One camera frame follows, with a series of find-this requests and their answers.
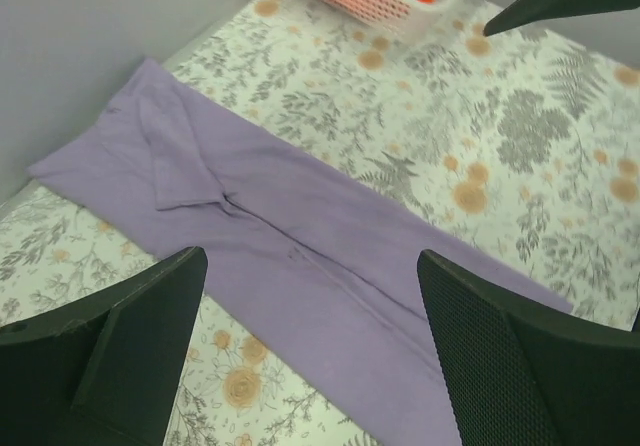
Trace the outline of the purple t shirt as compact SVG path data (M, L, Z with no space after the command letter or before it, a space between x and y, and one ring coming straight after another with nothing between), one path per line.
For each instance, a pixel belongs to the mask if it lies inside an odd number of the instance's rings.
M29 173L157 258L202 247L211 297L386 445L459 443L419 287L423 250L570 310L152 60Z

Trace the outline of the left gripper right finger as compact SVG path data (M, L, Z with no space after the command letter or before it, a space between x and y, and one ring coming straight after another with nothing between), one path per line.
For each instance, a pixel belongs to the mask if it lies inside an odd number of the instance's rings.
M638 330L560 312L431 250L417 272L463 444L638 444Z

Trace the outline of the floral table mat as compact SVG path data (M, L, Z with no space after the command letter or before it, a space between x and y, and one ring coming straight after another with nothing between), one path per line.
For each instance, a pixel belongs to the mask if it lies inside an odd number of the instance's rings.
M575 315L639 308L639 70L465 0L405 47L317 0L254 0L165 67L527 273ZM1 213L1 327L152 263L37 183ZM203 298L165 445L381 445Z

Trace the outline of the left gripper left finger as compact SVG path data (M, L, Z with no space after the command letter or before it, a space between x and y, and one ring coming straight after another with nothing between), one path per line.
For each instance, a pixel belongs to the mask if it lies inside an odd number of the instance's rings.
M187 248L2 327L2 444L163 444L206 271Z

